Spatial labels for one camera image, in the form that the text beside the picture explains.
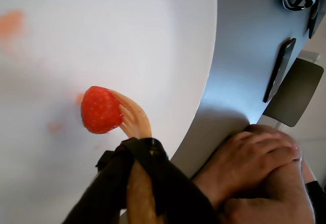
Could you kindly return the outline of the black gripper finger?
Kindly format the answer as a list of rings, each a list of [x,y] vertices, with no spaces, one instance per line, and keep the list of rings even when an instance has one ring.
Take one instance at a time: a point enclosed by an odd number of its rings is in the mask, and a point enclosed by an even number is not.
[[[114,151],[106,150],[96,164],[97,175],[63,223],[118,223],[120,210],[126,207],[126,187],[134,163],[128,149],[131,138]]]
[[[208,198],[169,161],[158,140],[134,142],[134,156],[154,182],[154,196],[167,223],[220,223]]]

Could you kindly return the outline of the person's left hand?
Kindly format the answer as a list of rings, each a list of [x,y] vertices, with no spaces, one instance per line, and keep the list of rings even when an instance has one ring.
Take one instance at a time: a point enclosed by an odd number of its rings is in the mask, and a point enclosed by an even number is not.
[[[237,193],[257,187],[272,171],[301,153],[294,140],[265,125],[252,124],[217,149],[193,177],[214,209]]]

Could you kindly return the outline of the person's right hand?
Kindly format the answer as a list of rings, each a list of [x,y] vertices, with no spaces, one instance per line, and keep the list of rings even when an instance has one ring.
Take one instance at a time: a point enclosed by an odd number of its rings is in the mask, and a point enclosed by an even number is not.
[[[222,223],[315,223],[300,161],[274,170],[266,180],[265,190],[267,199],[226,201],[220,213]]]

